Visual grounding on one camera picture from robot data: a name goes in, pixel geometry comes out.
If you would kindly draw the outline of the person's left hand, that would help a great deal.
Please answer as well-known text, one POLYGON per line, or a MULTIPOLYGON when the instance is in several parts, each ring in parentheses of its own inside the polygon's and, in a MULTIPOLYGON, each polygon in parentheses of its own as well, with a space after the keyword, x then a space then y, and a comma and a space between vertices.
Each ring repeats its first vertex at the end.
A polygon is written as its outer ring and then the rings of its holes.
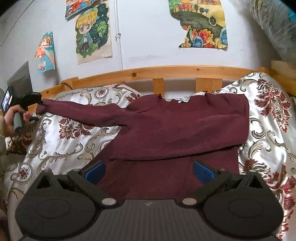
POLYGON ((8 109, 7 113, 4 115, 3 130, 5 137, 13 137, 19 135, 14 131, 14 115, 15 113, 20 113, 23 116, 23 120, 28 126, 30 117, 32 116, 28 111, 24 110, 20 105, 12 106, 8 109))

